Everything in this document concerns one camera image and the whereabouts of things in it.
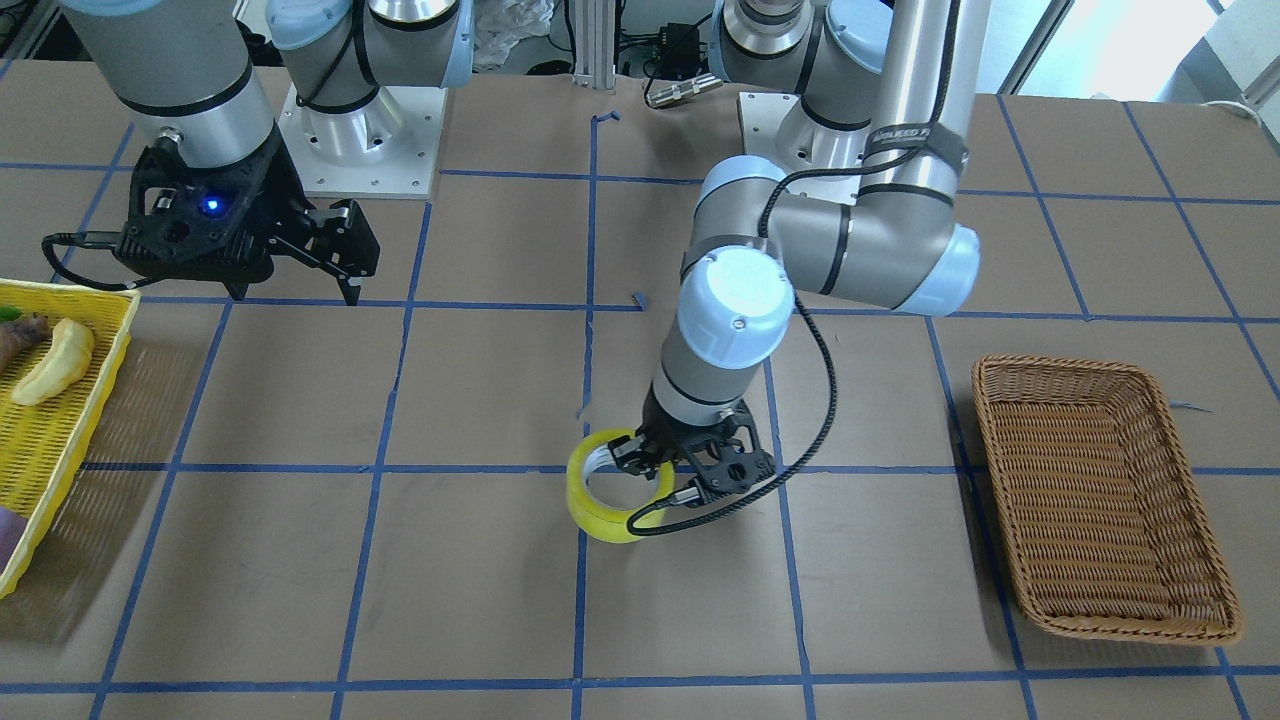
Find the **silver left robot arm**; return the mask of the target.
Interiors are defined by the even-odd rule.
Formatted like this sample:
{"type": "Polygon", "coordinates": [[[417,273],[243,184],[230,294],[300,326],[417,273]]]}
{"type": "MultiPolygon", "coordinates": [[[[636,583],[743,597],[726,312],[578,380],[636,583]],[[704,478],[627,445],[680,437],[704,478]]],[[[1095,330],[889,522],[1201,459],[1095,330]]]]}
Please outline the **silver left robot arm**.
{"type": "Polygon", "coordinates": [[[987,1],[722,1],[710,65],[797,96],[818,129],[861,143],[828,179],[812,150],[741,155],[704,179],[678,301],[636,432],[609,443],[622,471],[692,465],[698,498],[742,493],[774,470],[744,395],[778,348],[799,291],[947,315],[972,292],[977,233],[955,220],[968,164],[987,1]]]}

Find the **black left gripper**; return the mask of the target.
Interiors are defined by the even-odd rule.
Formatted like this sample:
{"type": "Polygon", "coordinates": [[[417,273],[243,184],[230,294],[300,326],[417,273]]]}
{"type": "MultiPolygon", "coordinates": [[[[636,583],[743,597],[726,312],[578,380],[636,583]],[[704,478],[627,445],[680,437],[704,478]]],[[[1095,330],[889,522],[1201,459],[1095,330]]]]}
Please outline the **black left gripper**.
{"type": "Polygon", "coordinates": [[[640,438],[608,442],[614,465],[634,477],[654,477],[667,462],[687,464],[705,498],[745,495],[776,474],[745,400],[718,414],[710,425],[691,425],[667,413],[653,395],[643,409],[640,438]]]}

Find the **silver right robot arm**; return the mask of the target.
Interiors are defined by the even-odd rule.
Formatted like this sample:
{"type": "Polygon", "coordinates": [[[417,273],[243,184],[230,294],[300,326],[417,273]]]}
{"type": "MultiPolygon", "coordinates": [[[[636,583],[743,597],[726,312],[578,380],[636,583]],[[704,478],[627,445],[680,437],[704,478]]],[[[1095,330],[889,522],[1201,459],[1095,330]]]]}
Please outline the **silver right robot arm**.
{"type": "Polygon", "coordinates": [[[242,300],[289,258],[360,300],[380,246],[340,176],[422,196],[429,156],[398,91],[445,91],[474,70],[471,1],[269,1],[256,35],[228,1],[61,1],[59,9],[143,149],[123,227],[46,236],[70,283],[125,292],[164,281],[242,300]]]}

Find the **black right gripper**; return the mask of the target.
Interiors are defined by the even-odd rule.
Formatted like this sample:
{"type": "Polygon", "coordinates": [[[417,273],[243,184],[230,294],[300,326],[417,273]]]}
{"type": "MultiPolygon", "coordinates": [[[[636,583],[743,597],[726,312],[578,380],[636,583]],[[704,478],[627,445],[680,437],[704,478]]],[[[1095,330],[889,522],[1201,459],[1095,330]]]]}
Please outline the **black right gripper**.
{"type": "Polygon", "coordinates": [[[111,255],[150,279],[204,281],[243,299],[274,273],[273,255],[325,272],[348,306],[375,275],[380,246],[353,199],[312,208],[279,135],[224,167],[191,167],[169,135],[134,165],[129,209],[111,255]]]}

